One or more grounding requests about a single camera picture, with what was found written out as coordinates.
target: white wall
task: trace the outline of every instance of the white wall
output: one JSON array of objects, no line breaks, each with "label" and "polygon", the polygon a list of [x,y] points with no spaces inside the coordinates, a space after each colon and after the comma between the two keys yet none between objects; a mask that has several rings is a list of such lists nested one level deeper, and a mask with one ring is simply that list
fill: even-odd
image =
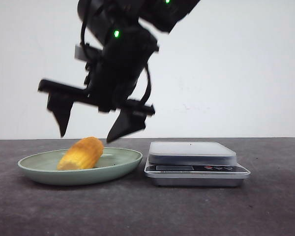
[{"label": "white wall", "polygon": [[[59,138],[37,87],[83,84],[77,2],[0,0],[0,139]],[[295,0],[202,0],[170,35],[151,29],[156,115],[131,137],[295,137]],[[143,75],[134,97],[145,86]],[[71,114],[65,138],[104,138],[118,116]]]}]

